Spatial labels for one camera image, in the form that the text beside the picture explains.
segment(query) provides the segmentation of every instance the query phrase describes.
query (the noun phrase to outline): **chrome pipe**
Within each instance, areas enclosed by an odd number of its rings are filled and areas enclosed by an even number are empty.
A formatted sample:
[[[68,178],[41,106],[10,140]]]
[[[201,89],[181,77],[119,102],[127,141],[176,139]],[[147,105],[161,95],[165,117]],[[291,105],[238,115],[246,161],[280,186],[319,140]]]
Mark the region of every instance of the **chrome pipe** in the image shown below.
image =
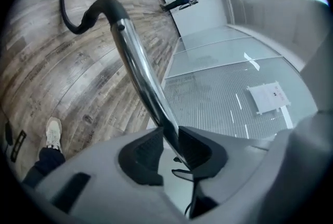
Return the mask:
[[[129,19],[117,21],[111,27],[111,32],[141,101],[155,124],[164,128],[165,139],[187,166],[178,142],[178,121],[165,98],[132,21]]]

